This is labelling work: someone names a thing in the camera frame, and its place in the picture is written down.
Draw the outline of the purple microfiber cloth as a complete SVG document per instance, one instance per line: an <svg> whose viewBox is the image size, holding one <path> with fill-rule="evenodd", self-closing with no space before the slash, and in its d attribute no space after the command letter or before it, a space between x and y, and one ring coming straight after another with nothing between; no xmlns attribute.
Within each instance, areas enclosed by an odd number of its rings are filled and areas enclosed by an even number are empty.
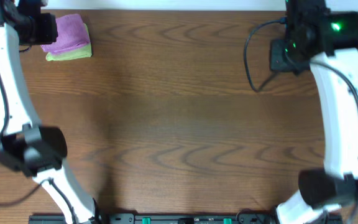
<svg viewBox="0 0 358 224"><path fill-rule="evenodd" d="M90 43L86 25L79 14L69 14L56 19L58 37L52 44L41 45L46 53L63 54Z"/></svg>

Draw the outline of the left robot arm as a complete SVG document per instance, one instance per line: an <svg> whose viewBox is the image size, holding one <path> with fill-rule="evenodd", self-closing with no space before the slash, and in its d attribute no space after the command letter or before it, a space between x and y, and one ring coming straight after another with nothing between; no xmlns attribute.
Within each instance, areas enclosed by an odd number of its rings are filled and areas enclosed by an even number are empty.
<svg viewBox="0 0 358 224"><path fill-rule="evenodd" d="M62 131L42 124L24 80L23 48L51 44L58 37L55 16L41 11L46 5L0 0L0 164L45 189L66 223L107 223L69 168Z"/></svg>

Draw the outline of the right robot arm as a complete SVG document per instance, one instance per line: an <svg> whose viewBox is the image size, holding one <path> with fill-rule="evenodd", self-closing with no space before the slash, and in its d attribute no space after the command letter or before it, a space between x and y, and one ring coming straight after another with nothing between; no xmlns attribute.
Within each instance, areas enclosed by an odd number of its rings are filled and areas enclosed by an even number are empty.
<svg viewBox="0 0 358 224"><path fill-rule="evenodd" d="M287 1L286 32L274 40L272 70L311 71L324 128L324 166L303 170L298 191L275 210L276 223L324 223L330 212L358 211L358 13L324 1Z"/></svg>

